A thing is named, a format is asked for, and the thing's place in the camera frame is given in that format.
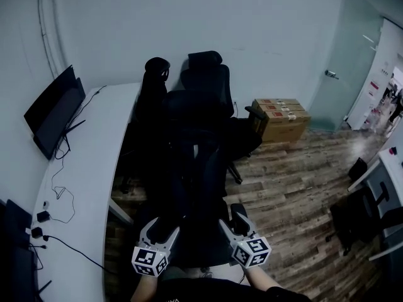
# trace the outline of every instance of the glass door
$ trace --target glass door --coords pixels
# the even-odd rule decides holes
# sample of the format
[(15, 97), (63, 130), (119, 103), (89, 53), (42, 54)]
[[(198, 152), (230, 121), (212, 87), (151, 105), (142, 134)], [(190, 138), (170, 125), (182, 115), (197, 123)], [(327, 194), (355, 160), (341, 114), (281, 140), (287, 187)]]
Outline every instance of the glass door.
[(367, 0), (344, 0), (329, 65), (309, 109), (309, 128), (339, 129), (368, 76), (382, 23)]

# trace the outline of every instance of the desk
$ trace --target desk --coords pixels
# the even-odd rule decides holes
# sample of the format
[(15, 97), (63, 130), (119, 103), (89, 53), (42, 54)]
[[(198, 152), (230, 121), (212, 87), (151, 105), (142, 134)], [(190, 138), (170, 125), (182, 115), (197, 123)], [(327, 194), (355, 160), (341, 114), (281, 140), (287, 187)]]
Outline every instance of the desk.
[[(368, 179), (371, 174), (381, 166), (385, 168), (390, 180), (392, 181), (398, 197), (398, 205), (400, 203), (400, 206), (403, 206), (403, 167), (400, 164), (398, 156), (390, 154), (389, 149), (382, 150), (378, 153), (378, 159), (374, 161), (368, 170), (348, 188), (348, 191), (354, 191), (361, 182), (363, 182), (365, 179)], [(378, 259), (401, 247), (403, 247), (403, 242), (385, 250), (384, 252), (370, 257), (370, 260)]]
[[(83, 104), (99, 88), (92, 89)], [(54, 186), (66, 187), (74, 195), (74, 217), (68, 224), (49, 220), (36, 221), (49, 202), (52, 218), (67, 221), (73, 214), (72, 196), (64, 191), (59, 200), (52, 191), (52, 176), (62, 167), (61, 160), (51, 160), (39, 189), (33, 212), (33, 228), (40, 226), (44, 235), (55, 236), (89, 258), (103, 265), (108, 210), (121, 220), (131, 219), (111, 198), (112, 183), (123, 138), (130, 120), (140, 83), (107, 86), (82, 111), (76, 123), (86, 120), (68, 135), (71, 152), (64, 158), (64, 168), (53, 179)], [(67, 149), (65, 142), (60, 146)], [(52, 238), (31, 239), (33, 245), (46, 245), (37, 252), (43, 263), (38, 271), (38, 286), (52, 283), (41, 293), (45, 302), (104, 301), (103, 270), (82, 255)]]

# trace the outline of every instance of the person's arm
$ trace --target person's arm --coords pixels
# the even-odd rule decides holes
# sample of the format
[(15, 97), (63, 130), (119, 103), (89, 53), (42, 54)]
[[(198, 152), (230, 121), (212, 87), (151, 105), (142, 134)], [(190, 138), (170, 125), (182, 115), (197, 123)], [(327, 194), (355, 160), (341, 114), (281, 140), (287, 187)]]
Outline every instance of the person's arm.
[(247, 280), (250, 285), (256, 289), (267, 291), (274, 286), (281, 287), (274, 279), (267, 275), (259, 266), (244, 269)]
[(158, 278), (143, 275), (130, 302), (147, 302), (156, 295)]

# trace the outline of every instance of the computer monitor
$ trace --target computer monitor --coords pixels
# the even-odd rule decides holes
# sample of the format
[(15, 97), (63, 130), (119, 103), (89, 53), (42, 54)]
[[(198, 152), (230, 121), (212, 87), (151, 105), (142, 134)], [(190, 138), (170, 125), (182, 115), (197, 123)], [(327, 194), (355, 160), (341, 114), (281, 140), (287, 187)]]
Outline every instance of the computer monitor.
[(33, 140), (46, 158), (51, 159), (74, 113), (85, 98), (81, 82), (72, 66), (44, 90), (24, 114)]

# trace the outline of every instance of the door handle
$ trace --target door handle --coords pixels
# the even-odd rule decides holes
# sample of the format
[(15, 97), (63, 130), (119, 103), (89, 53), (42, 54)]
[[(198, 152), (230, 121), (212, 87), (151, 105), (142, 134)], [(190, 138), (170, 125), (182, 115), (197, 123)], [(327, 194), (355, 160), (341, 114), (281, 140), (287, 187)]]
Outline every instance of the door handle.
[(338, 77), (336, 77), (336, 73), (335, 72), (331, 72), (330, 70), (325, 70), (325, 75), (329, 76), (330, 78), (335, 78), (335, 79), (339, 79)]

